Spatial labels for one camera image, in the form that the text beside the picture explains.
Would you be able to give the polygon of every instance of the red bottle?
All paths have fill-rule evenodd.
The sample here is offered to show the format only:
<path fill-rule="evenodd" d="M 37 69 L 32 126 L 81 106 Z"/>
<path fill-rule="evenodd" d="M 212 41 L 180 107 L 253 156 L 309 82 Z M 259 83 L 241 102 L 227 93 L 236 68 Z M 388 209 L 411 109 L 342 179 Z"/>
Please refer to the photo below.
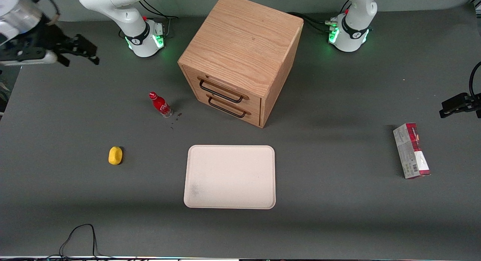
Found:
<path fill-rule="evenodd" d="M 155 92 L 149 93 L 149 97 L 152 99 L 153 106 L 163 117 L 169 117 L 172 115 L 172 108 L 170 108 L 163 98 L 159 97 Z"/>

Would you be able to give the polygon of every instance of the bottle cap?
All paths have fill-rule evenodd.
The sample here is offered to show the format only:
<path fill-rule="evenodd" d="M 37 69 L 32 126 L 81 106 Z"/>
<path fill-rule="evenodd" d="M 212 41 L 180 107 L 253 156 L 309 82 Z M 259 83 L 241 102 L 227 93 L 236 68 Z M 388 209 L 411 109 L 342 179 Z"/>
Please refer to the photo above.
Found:
<path fill-rule="evenodd" d="M 155 92 L 149 93 L 149 97 L 151 97 L 152 100 L 155 100 L 157 98 L 157 94 Z"/>

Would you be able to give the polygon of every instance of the wooden drawer unit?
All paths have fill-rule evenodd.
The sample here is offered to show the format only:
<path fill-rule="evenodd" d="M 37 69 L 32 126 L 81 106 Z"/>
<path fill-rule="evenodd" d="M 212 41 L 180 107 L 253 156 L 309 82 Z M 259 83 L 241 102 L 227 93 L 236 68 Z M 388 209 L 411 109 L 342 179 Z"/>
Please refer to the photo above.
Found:
<path fill-rule="evenodd" d="M 290 72 L 301 18 L 219 0 L 178 63 L 197 99 L 263 128 Z"/>

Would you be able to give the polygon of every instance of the white tray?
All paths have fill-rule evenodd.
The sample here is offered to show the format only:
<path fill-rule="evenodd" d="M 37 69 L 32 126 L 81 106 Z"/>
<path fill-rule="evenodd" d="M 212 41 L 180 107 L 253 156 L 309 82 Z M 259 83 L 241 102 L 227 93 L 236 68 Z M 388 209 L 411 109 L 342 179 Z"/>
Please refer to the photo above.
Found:
<path fill-rule="evenodd" d="M 273 148 L 192 146 L 187 159 L 184 203 L 189 208 L 272 208 Z"/>

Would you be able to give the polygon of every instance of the black metal handle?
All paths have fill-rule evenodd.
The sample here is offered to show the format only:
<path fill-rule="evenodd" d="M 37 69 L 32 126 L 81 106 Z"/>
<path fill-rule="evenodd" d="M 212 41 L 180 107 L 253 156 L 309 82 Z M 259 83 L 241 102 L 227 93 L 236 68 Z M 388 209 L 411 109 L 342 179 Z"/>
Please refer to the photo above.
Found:
<path fill-rule="evenodd" d="M 218 106 L 218 105 L 215 105 L 214 103 L 211 102 L 211 100 L 212 100 L 212 97 L 209 97 L 209 105 L 210 105 L 210 106 L 212 106 L 212 107 L 214 107 L 214 108 L 217 108 L 217 109 L 219 109 L 219 110 L 221 110 L 221 111 L 224 111 L 224 112 L 226 112 L 226 113 L 228 113 L 228 114 L 230 114 L 230 115 L 233 115 L 233 116 L 235 116 L 235 117 L 237 117 L 237 118 L 242 118 L 242 117 L 244 117 L 245 114 L 247 113 L 246 111 L 244 111 L 244 112 L 242 113 L 242 115 L 238 115 L 238 114 L 233 113 L 233 112 L 231 112 L 231 111 L 229 111 L 229 110 L 227 110 L 227 109 L 224 109 L 224 108 L 222 108 L 222 107 L 220 107 L 220 106 Z"/>
<path fill-rule="evenodd" d="M 227 96 L 224 96 L 218 92 L 215 92 L 214 90 L 211 90 L 209 88 L 206 88 L 205 86 L 202 86 L 202 84 L 204 83 L 204 80 L 201 80 L 201 82 L 199 83 L 199 86 L 203 89 L 203 90 L 206 90 L 207 92 L 210 92 L 216 96 L 219 96 L 221 98 L 223 98 L 224 100 L 228 100 L 228 101 L 231 101 L 233 103 L 240 103 L 242 101 L 242 99 L 244 98 L 244 96 L 241 96 L 238 100 L 234 100 L 233 98 L 230 98 L 230 97 L 227 97 Z"/>

